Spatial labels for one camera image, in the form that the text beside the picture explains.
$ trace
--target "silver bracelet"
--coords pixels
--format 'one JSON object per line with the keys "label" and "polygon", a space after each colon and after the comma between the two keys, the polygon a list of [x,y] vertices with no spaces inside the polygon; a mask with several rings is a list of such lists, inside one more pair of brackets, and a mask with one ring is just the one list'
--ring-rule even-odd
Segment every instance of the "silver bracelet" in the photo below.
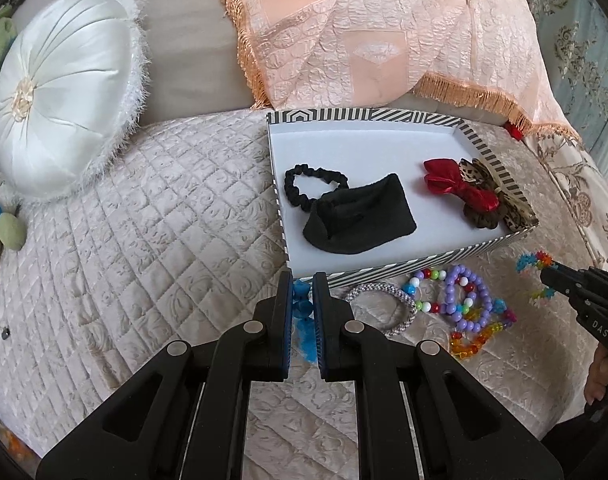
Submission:
{"label": "silver bracelet", "polygon": [[357,298],[362,292],[368,291],[385,292],[386,294],[397,298],[399,301],[401,301],[408,307],[408,316],[404,321],[392,326],[391,328],[381,330],[386,337],[399,335],[408,327],[410,327],[411,323],[415,320],[415,315],[417,314],[417,309],[415,308],[415,300],[412,296],[406,294],[401,288],[392,285],[391,283],[362,283],[361,285],[357,285],[355,288],[353,288],[346,296],[344,296],[343,299],[344,301],[348,301],[350,303],[352,300]]}

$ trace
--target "white round pillow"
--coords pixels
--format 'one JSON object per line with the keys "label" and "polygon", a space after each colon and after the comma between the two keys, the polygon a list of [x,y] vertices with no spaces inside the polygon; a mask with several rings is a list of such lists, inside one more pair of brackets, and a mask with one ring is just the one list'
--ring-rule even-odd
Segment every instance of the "white round pillow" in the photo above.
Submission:
{"label": "white round pillow", "polygon": [[57,0],[0,71],[0,171],[25,200],[67,196],[105,170],[143,107],[136,0]]}

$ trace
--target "human hand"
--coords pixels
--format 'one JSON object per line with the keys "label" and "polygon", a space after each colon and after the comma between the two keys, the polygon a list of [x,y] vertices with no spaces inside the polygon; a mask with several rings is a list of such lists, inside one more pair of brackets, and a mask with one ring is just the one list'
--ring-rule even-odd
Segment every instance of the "human hand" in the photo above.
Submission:
{"label": "human hand", "polygon": [[589,405],[595,400],[601,400],[606,394],[608,386],[608,350],[599,343],[595,356],[588,369],[588,379],[584,387],[584,398]]}

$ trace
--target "red object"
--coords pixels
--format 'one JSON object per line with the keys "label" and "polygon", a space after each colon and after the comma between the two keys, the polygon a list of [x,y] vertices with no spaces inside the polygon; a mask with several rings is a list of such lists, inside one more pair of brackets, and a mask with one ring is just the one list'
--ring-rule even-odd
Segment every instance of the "red object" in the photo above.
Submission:
{"label": "red object", "polygon": [[506,128],[508,130],[508,133],[510,134],[510,136],[513,139],[521,140],[524,138],[524,134],[521,133],[521,130],[514,124],[511,124],[508,121],[506,121],[506,123],[504,124],[504,128]]}
{"label": "red object", "polygon": [[504,313],[504,316],[510,322],[513,322],[513,323],[517,322],[517,316],[515,316],[515,313],[511,309],[509,309],[509,308],[506,309],[506,313]]}
{"label": "red object", "polygon": [[426,186],[433,194],[453,194],[461,198],[478,213],[494,211],[500,205],[497,195],[486,189],[471,186],[459,173],[459,166],[452,158],[433,158],[424,161],[428,174]]}

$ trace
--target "colorful bead toy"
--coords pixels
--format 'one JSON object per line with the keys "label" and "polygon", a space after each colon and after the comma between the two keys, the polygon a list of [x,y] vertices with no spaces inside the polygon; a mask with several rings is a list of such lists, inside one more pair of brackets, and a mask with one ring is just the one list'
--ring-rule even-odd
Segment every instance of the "colorful bead toy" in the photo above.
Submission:
{"label": "colorful bead toy", "polygon": [[[516,270],[520,274],[529,267],[536,267],[538,270],[542,270],[545,267],[556,268],[557,265],[553,261],[550,254],[545,253],[544,251],[537,251],[536,253],[522,254],[519,257],[519,260],[517,260]],[[533,292],[530,297],[533,300],[537,300],[538,298],[545,298],[546,300],[549,300],[554,296],[554,293],[554,288],[547,286],[542,290]]]}
{"label": "colorful bead toy", "polygon": [[[420,283],[426,279],[444,282],[443,303],[417,300]],[[455,301],[455,285],[459,285],[466,293],[460,303]],[[459,359],[477,354],[493,334],[506,330],[517,322],[517,317],[506,307],[506,303],[500,299],[493,301],[484,280],[465,266],[453,266],[448,272],[438,269],[419,270],[401,289],[390,283],[363,283],[353,288],[344,300],[350,302],[366,290],[391,294],[409,308],[408,318],[396,327],[386,330],[386,336],[390,337],[406,330],[415,319],[415,310],[443,314],[450,319],[455,325],[455,332],[450,338],[450,351]],[[464,334],[472,338],[469,346],[465,346],[462,341]]]}
{"label": "colorful bead toy", "polygon": [[[434,269],[420,270],[415,272],[415,275],[402,289],[411,297],[415,297],[421,280],[427,277],[432,280],[439,279],[445,283],[444,302],[440,305],[439,303],[416,301],[417,309],[421,309],[423,312],[443,314],[450,318],[455,325],[455,332],[450,337],[450,352],[459,359],[477,354],[493,334],[506,330],[517,322],[517,316],[506,307],[503,300],[493,301],[490,298],[490,292],[483,278],[465,266],[456,265],[451,267],[449,272],[440,270],[437,274]],[[455,301],[455,285],[459,285],[466,293],[466,297],[461,303]],[[476,307],[476,301],[480,302],[481,306]],[[493,314],[498,320],[491,322]],[[473,338],[469,346],[465,346],[462,341],[465,333]]]}

